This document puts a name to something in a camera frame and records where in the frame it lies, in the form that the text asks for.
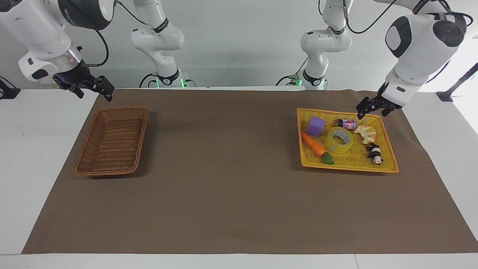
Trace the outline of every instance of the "brown wicker basket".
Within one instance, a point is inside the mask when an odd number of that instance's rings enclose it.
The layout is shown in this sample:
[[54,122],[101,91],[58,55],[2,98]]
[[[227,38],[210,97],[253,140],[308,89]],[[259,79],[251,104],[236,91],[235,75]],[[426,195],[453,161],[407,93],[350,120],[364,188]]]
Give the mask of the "brown wicker basket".
[[138,168],[148,121],[145,107],[96,112],[75,164],[80,176],[132,174]]

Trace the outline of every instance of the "basket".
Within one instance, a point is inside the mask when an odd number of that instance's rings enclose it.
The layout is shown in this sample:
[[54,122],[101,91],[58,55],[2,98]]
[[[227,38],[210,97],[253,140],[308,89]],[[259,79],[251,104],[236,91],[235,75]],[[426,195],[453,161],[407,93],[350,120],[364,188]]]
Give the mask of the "basket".
[[367,114],[362,120],[358,121],[358,125],[365,124],[372,126],[377,130],[377,140],[375,144],[380,146],[381,157],[383,159],[381,165],[373,163],[371,158],[367,158],[369,152],[366,145],[362,144],[362,136],[360,134],[354,134],[352,131],[353,145],[350,150],[344,154],[335,154],[330,152],[327,147],[326,152],[332,155],[334,160],[333,165],[324,164],[322,157],[316,155],[307,143],[302,140],[301,130],[305,130],[312,116],[319,117],[325,120],[325,127],[319,137],[313,137],[314,140],[319,142],[325,147],[325,138],[328,131],[335,127],[335,121],[338,119],[345,120],[357,120],[356,113],[348,112],[336,112],[319,109],[297,109],[297,125],[299,131],[299,147],[300,158],[302,166],[312,168],[325,168],[325,169],[337,169],[337,170],[351,170],[351,171],[367,171],[367,172],[382,172],[382,173],[398,173],[398,164],[393,154],[383,120],[380,116]]
[[114,107],[96,112],[76,161],[75,174],[134,173],[139,165],[147,121],[145,107]]

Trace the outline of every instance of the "orange carrot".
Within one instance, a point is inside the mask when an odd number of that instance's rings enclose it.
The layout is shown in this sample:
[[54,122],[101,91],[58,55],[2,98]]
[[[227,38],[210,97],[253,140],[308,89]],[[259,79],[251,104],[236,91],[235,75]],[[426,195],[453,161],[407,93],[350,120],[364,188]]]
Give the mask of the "orange carrot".
[[301,133],[302,133],[302,138],[305,140],[307,145],[309,145],[312,151],[314,151],[317,155],[322,156],[326,152],[326,149],[317,141],[312,139],[308,134],[304,132],[301,132]]

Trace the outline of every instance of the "white tabletop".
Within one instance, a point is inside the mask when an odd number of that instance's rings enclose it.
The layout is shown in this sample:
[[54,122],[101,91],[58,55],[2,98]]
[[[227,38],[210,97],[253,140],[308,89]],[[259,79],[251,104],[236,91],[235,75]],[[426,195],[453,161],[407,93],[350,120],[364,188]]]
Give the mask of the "white tabletop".
[[[291,88],[302,90],[253,90]],[[96,96],[88,91],[78,100],[61,90],[23,90],[0,101],[0,268],[477,268],[478,254],[18,255]],[[434,94],[416,94],[403,110],[477,238],[478,135],[453,103]]]

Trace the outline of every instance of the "purple block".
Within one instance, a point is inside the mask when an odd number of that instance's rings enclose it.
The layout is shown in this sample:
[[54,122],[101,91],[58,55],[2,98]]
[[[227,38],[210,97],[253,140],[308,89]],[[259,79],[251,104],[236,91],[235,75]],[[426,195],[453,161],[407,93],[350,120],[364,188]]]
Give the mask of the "purple block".
[[323,119],[312,116],[305,132],[312,136],[319,136],[325,124]]

